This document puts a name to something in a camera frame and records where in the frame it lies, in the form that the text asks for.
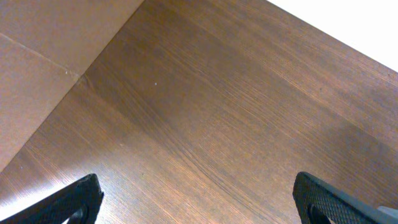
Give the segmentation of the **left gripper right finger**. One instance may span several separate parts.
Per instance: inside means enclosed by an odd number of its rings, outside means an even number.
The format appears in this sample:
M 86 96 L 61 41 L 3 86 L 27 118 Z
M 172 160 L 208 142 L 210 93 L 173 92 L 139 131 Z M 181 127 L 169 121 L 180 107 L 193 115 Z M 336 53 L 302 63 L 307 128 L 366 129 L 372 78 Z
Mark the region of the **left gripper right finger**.
M 397 215 L 372 208 L 308 172 L 296 175 L 292 195 L 304 224 L 397 223 Z

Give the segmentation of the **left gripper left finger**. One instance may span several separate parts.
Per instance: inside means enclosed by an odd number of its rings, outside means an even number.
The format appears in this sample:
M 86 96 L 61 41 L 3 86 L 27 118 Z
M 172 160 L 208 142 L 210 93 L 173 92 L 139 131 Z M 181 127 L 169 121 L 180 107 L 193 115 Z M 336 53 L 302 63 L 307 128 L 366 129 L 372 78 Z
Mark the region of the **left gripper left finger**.
M 94 223 L 104 192 L 96 174 L 88 174 L 1 223 Z

